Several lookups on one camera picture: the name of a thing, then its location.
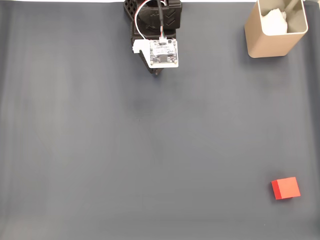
white cable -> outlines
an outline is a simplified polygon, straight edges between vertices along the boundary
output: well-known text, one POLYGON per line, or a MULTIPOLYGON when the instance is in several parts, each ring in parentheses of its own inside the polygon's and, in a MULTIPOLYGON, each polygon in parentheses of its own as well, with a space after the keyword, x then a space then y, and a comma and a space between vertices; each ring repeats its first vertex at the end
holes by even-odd
MULTIPOLYGON (((146 3, 150 2, 150 1, 152 1, 152 0, 145 0, 145 1, 140 5, 140 7, 136 10, 135 15, 134 15, 134 24, 135 24, 136 30, 137 30, 138 33, 141 35, 141 37, 143 37, 143 39, 146 39, 146 38, 145 38, 145 36, 144 36, 144 35, 140 32, 140 30, 139 30, 137 17, 138 17, 138 14, 139 14, 140 10, 142 9, 142 7, 143 7, 146 3)), ((165 1, 161 1, 161 3, 163 3, 165 6, 167 6, 167 4, 166 4, 165 1)))

gray surface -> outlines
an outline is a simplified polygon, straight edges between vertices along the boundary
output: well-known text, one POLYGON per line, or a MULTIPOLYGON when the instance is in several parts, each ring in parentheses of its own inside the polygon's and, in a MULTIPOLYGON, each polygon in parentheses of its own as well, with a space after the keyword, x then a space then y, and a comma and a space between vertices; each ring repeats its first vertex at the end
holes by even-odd
POLYGON ((0 239, 319 239, 319 56, 251 59, 252 6, 184 4, 154 78, 121 3, 1 3, 0 239))

white tissue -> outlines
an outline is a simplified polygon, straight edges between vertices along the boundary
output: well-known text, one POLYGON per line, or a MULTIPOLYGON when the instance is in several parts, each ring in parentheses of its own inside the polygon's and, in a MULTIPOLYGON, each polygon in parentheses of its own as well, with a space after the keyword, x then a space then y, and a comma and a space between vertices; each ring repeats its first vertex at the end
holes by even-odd
POLYGON ((286 13, 281 12, 279 8, 271 10, 266 16, 261 18, 264 34, 269 36, 286 34, 288 31, 286 18, 286 13))

electronic chip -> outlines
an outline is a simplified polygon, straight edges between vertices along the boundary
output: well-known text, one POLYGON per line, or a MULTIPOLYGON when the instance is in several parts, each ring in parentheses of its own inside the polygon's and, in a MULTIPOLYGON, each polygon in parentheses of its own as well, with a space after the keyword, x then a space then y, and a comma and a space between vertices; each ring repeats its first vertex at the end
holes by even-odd
POLYGON ((151 64, 177 64, 178 46, 175 39, 161 39, 150 41, 150 62, 151 64))

red cube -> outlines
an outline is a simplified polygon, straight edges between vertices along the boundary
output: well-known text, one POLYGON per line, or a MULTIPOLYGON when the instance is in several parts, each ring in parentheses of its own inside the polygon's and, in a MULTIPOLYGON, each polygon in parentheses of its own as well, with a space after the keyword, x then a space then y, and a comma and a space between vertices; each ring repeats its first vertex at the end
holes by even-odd
POLYGON ((300 197, 296 177, 288 177, 271 182, 276 200, 300 197))

